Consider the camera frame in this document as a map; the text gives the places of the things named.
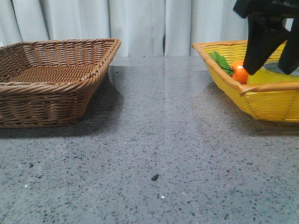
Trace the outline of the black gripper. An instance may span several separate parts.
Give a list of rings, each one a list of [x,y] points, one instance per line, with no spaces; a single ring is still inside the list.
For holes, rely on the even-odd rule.
[[[248,17],[248,43],[243,67],[250,75],[255,74],[287,39],[278,68],[285,74],[298,68],[298,0],[237,0],[233,10],[242,18]],[[295,18],[290,32],[285,28],[286,18]]]

